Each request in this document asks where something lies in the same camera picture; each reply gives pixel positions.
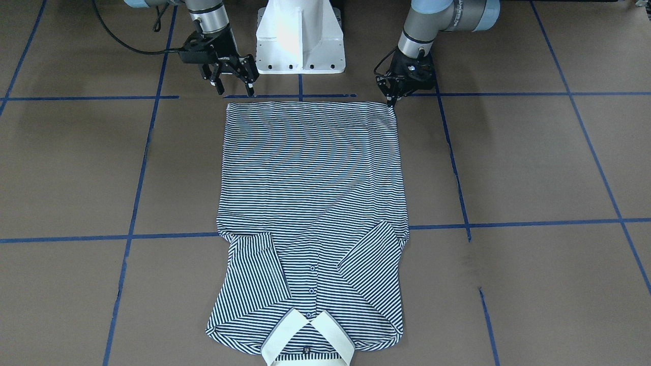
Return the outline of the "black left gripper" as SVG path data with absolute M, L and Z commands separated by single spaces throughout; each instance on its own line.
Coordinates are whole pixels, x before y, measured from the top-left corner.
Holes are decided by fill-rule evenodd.
M 394 48 L 382 60 L 387 59 L 390 60 L 389 67 L 379 76 L 379 90 L 386 97 L 389 107 L 395 107 L 404 95 L 435 87 L 436 77 L 430 52 L 421 50 L 416 58 L 412 58 Z

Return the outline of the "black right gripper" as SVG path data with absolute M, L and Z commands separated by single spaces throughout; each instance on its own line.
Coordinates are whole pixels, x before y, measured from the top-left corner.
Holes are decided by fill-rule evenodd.
M 202 78 L 216 88 L 218 95 L 225 92 L 221 81 L 221 63 L 224 62 L 229 67 L 224 71 L 233 69 L 233 75 L 245 84 L 247 96 L 254 96 L 254 83 L 259 78 L 256 61 L 253 55 L 240 56 L 232 30 L 223 29 L 212 34 L 194 31 L 184 42 L 179 56 L 185 64 L 198 65 Z

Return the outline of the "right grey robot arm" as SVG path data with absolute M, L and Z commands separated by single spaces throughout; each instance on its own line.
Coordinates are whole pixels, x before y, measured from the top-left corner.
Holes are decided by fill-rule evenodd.
M 126 1 L 132 8 L 186 5 L 194 31 L 180 48 L 184 64 L 198 65 L 202 78 L 209 81 L 219 95 L 225 92 L 221 77 L 231 75 L 246 88 L 248 97 L 254 96 L 254 83 L 259 77 L 254 56 L 238 51 L 235 36 L 223 1 Z

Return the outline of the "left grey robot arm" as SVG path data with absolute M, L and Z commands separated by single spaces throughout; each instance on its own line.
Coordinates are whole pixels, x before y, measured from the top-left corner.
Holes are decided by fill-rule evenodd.
M 500 1 L 412 1 L 397 46 L 377 64 L 390 59 L 388 70 L 373 70 L 388 106 L 435 88 L 432 47 L 439 33 L 486 31 L 495 25 L 500 10 Z

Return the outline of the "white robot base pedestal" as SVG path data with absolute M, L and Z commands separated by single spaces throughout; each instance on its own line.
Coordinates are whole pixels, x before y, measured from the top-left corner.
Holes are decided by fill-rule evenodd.
M 340 11 L 330 1 L 269 1 L 258 10 L 260 74 L 340 74 L 346 56 Z

